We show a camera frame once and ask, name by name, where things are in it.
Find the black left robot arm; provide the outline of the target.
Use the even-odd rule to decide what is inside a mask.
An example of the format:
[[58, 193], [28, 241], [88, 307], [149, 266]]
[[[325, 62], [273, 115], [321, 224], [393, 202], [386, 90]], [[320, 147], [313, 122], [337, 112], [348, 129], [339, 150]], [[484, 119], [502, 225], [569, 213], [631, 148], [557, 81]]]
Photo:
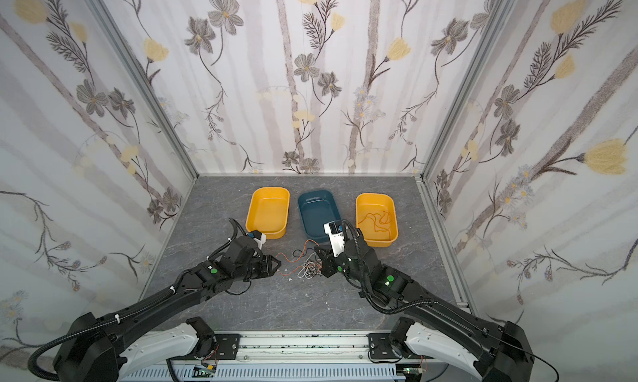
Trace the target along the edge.
[[51, 381], [116, 381], [131, 364], [124, 355], [163, 322], [207, 300], [229, 292], [235, 282], [272, 277], [279, 260], [263, 252], [267, 236], [247, 232], [235, 219], [228, 242], [156, 294], [102, 317], [78, 317], [66, 335], [38, 347], [28, 370]]

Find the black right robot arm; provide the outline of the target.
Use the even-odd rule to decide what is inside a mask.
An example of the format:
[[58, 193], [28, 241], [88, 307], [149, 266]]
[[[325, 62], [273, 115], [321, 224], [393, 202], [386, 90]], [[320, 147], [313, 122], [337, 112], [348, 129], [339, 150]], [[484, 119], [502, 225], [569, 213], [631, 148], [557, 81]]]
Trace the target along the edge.
[[481, 319], [383, 264], [362, 231], [346, 220], [324, 230], [331, 246], [316, 248], [322, 275], [342, 275], [375, 311], [400, 317], [389, 335], [399, 357], [440, 360], [482, 381], [531, 379], [540, 358], [522, 327]]

